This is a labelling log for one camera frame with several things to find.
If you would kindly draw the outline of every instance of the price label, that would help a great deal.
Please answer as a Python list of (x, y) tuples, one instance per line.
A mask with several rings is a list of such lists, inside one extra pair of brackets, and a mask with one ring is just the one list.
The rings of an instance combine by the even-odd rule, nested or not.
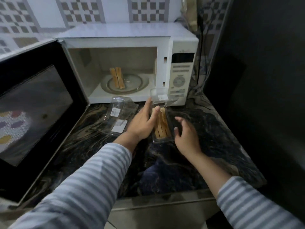
[(113, 117), (118, 117), (120, 114), (120, 109), (119, 108), (112, 108), (110, 115)]
[(127, 124), (127, 121), (117, 120), (115, 126), (113, 126), (111, 131), (122, 133), (124, 131), (126, 124)]
[(167, 95), (158, 95), (159, 100), (168, 100)]

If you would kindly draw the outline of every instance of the microwave door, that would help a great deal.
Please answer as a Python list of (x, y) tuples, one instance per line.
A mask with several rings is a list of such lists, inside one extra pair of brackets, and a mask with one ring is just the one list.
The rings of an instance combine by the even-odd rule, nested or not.
[(0, 198), (21, 202), (87, 102), (61, 45), (0, 57)]

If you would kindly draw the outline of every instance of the gray and white striped shirt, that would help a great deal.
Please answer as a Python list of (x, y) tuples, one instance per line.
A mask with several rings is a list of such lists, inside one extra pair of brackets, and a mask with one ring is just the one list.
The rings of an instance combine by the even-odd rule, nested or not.
[[(104, 228), (132, 161), (125, 147), (108, 143), (10, 228)], [(219, 190), (217, 204), (235, 228), (305, 228), (241, 177)]]

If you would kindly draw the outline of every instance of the microwave door window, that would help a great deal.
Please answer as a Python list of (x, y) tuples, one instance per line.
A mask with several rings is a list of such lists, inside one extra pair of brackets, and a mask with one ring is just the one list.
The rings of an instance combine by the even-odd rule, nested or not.
[(0, 159), (17, 166), (72, 103), (54, 66), (0, 96)]

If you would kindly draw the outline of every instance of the person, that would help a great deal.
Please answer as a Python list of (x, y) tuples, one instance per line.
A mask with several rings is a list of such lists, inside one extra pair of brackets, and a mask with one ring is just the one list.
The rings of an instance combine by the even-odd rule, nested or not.
[[(132, 153), (156, 123), (160, 107), (153, 110), (149, 119), (150, 105), (148, 99), (126, 132), (104, 145), (10, 228), (104, 228)], [(181, 117), (175, 119), (182, 124), (181, 135), (175, 128), (178, 150), (202, 175), (233, 228), (305, 228), (299, 219), (241, 177), (232, 177), (216, 165), (201, 151), (194, 126)]]

